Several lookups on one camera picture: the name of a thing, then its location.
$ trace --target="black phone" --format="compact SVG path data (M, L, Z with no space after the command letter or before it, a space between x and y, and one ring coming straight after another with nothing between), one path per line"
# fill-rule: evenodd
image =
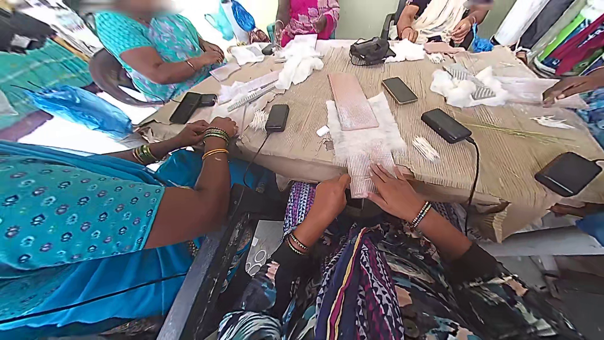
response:
M283 132L285 130L285 123L288 121L289 105L287 104L275 104L271 108L271 112L268 114L268 120L266 121L266 132Z
M422 114L422 121L432 128L449 144L455 144L472 135L472 131L460 124L441 109L434 109Z
M170 121L174 124L186 124L199 106L202 96L201 93L187 92L176 110L174 110Z
M558 195L570 197L580 193L601 171L595 162L565 152L537 172L535 179Z
M399 77L383 80L382 85L399 104L409 104L417 101L415 93Z

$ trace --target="black bag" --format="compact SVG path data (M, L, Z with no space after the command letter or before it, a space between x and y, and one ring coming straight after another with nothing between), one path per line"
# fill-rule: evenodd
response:
M350 46L350 62L356 66L382 64L386 61L387 57L395 55L390 50L388 41L378 37L367 41L355 42Z

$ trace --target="wooden table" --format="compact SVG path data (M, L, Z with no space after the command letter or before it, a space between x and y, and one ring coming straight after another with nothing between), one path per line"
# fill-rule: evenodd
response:
M334 153L330 147L330 136L318 137L316 134L316 131L327 123L325 101L333 100L327 75L337 71L355 74L368 98L383 91L382 80L394 76L401 77L417 94L419 100L408 105L398 105L388 96L390 109L399 125L401 136L408 145L407 151L404 154L395 154L394 159L396 164L409 170L415 179L412 185L430 200L459 203L466 201L474 178L476 159L472 145L466 142L449 145L421 122L420 116L425 111L441 108L461 123L490 123L504 128L541 132L568 139L564 143L545 144L536 139L469 126L481 153L480 178L474 202L484 215L475 222L478 222L481 232L493 240L503 240L545 215L547 209L555 203L563 201L562 197L545 189L533 178L537 171L558 154L573 151L588 159L604 158L604 152L591 137L586 125L572 111L527 105L456 108L447 105L441 95L429 89L432 73L441 68L442 64L432 64L426 58L414 62L356 67L350 63L348 50L345 49L351 43L352 41L319 41L317 50L325 54L324 68L315 71L305 82L292 86L267 105L268 111L273 104L288 104L288 125L284 132L274 134L268 139L256 158L256 163L287 178L303 181L318 182L346 172L345 168L332 162ZM242 70L224 81L223 85L231 85L235 80L249 81L270 71L279 70L282 64L275 64L271 58L255 65L245 65ZM455 56L455 61L465 64L474 72L490 65L493 66L496 76L535 77L511 51L503 47L497 47L488 53L459 53ZM191 90L218 94L220 85L215 79L208 78ZM142 123L144 125L155 121L147 126L152 130L153 139L168 138L180 130L179 126L166 125L169 124L168 119L176 106L175 103L169 103ZM567 123L575 128L548 128L530 119L549 115L567 119ZM196 118L204 118L204 114L200 113ZM243 131L238 146L245 157L249 158L258 150L264 136L263 132L250 128ZM415 136L427 139L440 153L442 162L432 164L413 149L411 142ZM600 176L572 201L575 204L580 201L604 203L603 188L604 176Z

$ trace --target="cardboard sheet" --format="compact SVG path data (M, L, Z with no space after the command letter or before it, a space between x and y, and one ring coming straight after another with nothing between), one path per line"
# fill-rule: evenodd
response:
M323 62L323 70L315 71L303 83L294 85L283 95L275 97L265 108L269 111L272 105L282 103L290 107L286 130L270 136L256 158L258 164L285 177L316 182L346 172L345 168L333 163L330 134L322 137L316 134L318 129L327 124L325 102L333 100L327 75L332 72L356 75L367 98L383 92L381 82L390 77L400 77L417 94L419 100L407 105L398 105L389 94L386 96L404 141L410 145L416 136L424 137L441 156L441 162L434 164L414 148L408 148L405 154L394 154L395 164L410 170L407 173L412 173L412 177L416 179L411 184L429 200L465 202L474 179L476 159L471 144L461 142L449 145L428 128L420 120L421 114L426 111L441 108L461 123L490 123L570 140L565 143L544 144L535 139L469 126L481 154L480 177L474 197L474 202L481 205L478 207L479 211L484 213L479 225L485 236L494 241L502 241L533 220L541 218L550 206L561 200L560 196L545 189L533 178L537 171L558 154L573 151L588 159L604 159L604 152L591 137L583 121L572 111L519 104L499 107L480 105L459 109L445 104L444 97L429 90L432 72L453 62L463 63L474 73L491 65L496 76L535 77L504 47L496 47L492 52L478 54L458 53L455 60L448 58L439 65L424 59L373 67L352 65L348 49L337 48L327 51ZM231 85L235 80L247 82L278 70L279 67L282 65L267 58L260 64L245 65L225 83ZM218 93L219 90L220 84L213 78L206 79L192 89L199 93ZM143 125L152 121L169 124L169 117L176 105L165 105L157 114L143 122ZM567 119L566 123L576 128L549 128L530 119L553 114L557 119ZM244 157L251 158L264 137L262 132L250 128L244 130L238 142ZM604 203L604 175L597 177L581 194L574 197L574 201Z

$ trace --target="pink saree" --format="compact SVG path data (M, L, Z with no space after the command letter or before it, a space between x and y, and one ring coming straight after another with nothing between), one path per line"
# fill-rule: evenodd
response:
M319 20L321 15L327 19L327 25L318 33L318 39L327 40L338 23L338 0L291 0L290 19L283 30L281 46L287 45L296 35L317 33L313 23Z

